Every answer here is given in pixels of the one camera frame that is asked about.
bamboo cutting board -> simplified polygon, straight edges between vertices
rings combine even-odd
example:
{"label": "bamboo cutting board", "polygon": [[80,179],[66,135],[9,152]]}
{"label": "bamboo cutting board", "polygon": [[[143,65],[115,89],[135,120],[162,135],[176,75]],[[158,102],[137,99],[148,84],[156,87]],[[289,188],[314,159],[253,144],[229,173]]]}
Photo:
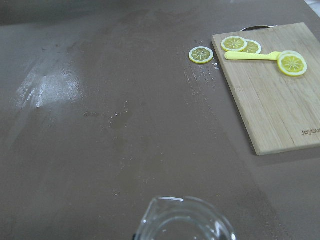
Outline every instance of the bamboo cutting board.
{"label": "bamboo cutting board", "polygon": [[[261,54],[292,50],[303,55],[303,76],[286,76],[276,61],[226,60],[224,38],[259,42]],[[257,155],[320,146],[320,43],[304,23],[212,36],[228,85]]]}

glass measuring cup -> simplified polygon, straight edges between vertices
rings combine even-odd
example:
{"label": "glass measuring cup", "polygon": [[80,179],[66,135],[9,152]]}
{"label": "glass measuring cup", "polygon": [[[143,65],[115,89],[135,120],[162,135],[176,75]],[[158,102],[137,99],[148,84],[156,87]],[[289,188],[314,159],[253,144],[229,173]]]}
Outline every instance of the glass measuring cup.
{"label": "glass measuring cup", "polygon": [[229,221],[195,197],[155,197],[134,240],[236,240]]}

gray table surface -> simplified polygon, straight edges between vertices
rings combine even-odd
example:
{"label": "gray table surface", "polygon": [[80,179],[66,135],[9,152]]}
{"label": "gray table surface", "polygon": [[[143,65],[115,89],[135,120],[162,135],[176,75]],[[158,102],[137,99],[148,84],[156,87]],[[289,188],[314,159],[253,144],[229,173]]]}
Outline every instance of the gray table surface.
{"label": "gray table surface", "polygon": [[240,240],[317,240],[320,148],[256,156],[196,46],[320,19],[303,0],[0,3],[0,239],[130,240],[154,196],[215,205]]}

yellow lemon slice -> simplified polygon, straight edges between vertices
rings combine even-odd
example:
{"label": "yellow lemon slice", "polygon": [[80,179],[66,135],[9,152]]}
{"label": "yellow lemon slice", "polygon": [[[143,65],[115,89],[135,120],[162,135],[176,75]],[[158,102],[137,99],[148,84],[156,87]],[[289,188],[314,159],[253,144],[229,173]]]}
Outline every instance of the yellow lemon slice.
{"label": "yellow lemon slice", "polygon": [[196,64],[205,64],[214,57],[214,53],[210,48],[205,46],[197,46],[189,52],[189,58]]}
{"label": "yellow lemon slice", "polygon": [[221,47],[226,52],[241,52],[247,47],[247,45],[247,40],[240,36],[229,36],[221,42]]}
{"label": "yellow lemon slice", "polygon": [[262,47],[260,43],[254,40],[246,39],[247,46],[243,50],[244,53],[250,53],[250,54],[259,54],[261,53]]}
{"label": "yellow lemon slice", "polygon": [[277,64],[281,72],[292,77],[303,75],[308,68],[304,57],[295,51],[282,52]]}

